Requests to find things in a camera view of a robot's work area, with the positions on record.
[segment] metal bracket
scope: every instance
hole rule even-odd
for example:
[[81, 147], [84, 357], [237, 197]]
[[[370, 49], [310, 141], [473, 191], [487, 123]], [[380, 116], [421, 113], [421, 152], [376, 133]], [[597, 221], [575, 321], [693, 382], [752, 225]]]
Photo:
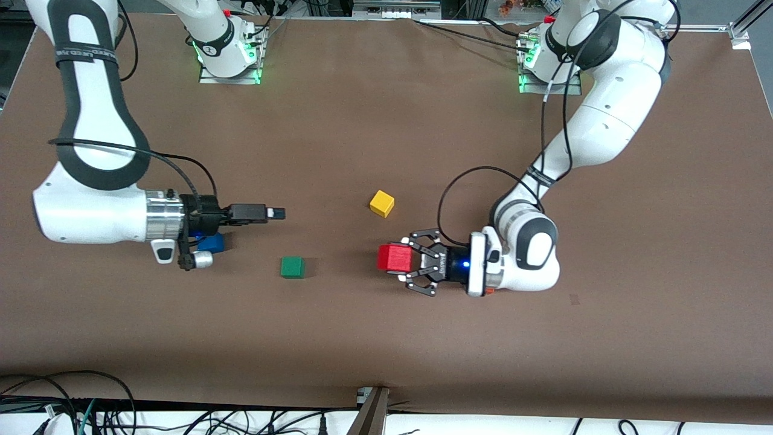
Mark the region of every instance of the metal bracket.
[[730, 23], [729, 33], [734, 50], [751, 49], [749, 27], [771, 8], [773, 8], [773, 0], [757, 0], [737, 20]]
[[733, 50], [751, 50], [751, 43], [749, 42], [749, 32], [737, 33], [737, 30], [733, 27], [733, 23], [727, 27], [727, 32], [730, 34], [730, 43], [733, 44]]
[[359, 409], [346, 435], [383, 435], [384, 421], [387, 420], [389, 389], [373, 387], [370, 392], [363, 392], [363, 394], [367, 394], [365, 404]]

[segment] green led light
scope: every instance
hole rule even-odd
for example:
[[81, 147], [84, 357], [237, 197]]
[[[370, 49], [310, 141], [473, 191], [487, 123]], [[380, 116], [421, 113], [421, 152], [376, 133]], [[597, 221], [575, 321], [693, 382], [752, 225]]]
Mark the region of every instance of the green led light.
[[518, 91], [521, 94], [526, 93], [526, 77], [524, 77], [522, 74], [518, 75]]
[[536, 63], [536, 58], [540, 55], [540, 45], [539, 43], [535, 43], [534, 46], [529, 50], [529, 56], [526, 56], [526, 67], [528, 68], [534, 68], [534, 64]]

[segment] red cube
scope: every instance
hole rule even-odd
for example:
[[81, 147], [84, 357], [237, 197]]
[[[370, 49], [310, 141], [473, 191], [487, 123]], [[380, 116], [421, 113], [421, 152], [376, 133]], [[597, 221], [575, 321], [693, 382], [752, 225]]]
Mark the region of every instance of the red cube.
[[388, 272], [410, 272], [413, 249], [410, 246], [390, 243], [379, 247], [377, 267]]

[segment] green cube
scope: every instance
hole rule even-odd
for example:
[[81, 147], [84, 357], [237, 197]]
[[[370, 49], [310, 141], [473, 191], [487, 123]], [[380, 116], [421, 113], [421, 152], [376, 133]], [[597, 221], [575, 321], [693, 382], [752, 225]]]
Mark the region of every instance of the green cube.
[[282, 278], [303, 279], [305, 264], [302, 257], [282, 257]]

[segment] white floor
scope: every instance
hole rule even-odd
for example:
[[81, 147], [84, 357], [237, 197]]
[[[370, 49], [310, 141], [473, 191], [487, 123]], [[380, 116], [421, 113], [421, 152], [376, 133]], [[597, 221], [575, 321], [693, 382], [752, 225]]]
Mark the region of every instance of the white floor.
[[[138, 425], [175, 427], [190, 424], [200, 411], [148, 412], [138, 414]], [[215, 417], [223, 418], [228, 411], [215, 413]], [[276, 423], [281, 425], [291, 422], [308, 412], [291, 412]], [[250, 432], [255, 433], [271, 418], [268, 411], [250, 411]], [[356, 413], [333, 412], [327, 414], [329, 435], [345, 435]], [[36, 414], [5, 414], [0, 415], [0, 435], [32, 435], [38, 426], [47, 419], [45, 413]], [[416, 435], [570, 435], [576, 419], [549, 417], [520, 416], [469, 416], [469, 415], [428, 415], [428, 414], [393, 414], [386, 419], [385, 435], [405, 435], [418, 430]], [[234, 426], [247, 426], [244, 413], [239, 412], [228, 419]], [[677, 422], [634, 420], [638, 433], [641, 435], [674, 435]], [[121, 424], [131, 425], [131, 413], [121, 414]], [[208, 423], [201, 423], [190, 435], [203, 435], [209, 429]], [[315, 416], [300, 422], [288, 429], [302, 430], [306, 435], [317, 435], [319, 417]], [[633, 430], [626, 428], [627, 435], [634, 435]], [[138, 429], [136, 435], [182, 435], [185, 429], [160, 431], [157, 429]], [[216, 430], [214, 435], [234, 435], [236, 432]], [[617, 420], [583, 420], [577, 435], [619, 435]], [[749, 426], [715, 423], [687, 423], [682, 435], [773, 435], [773, 426]], [[46, 429], [46, 435], [73, 435], [73, 428], [65, 416], [58, 416]]]

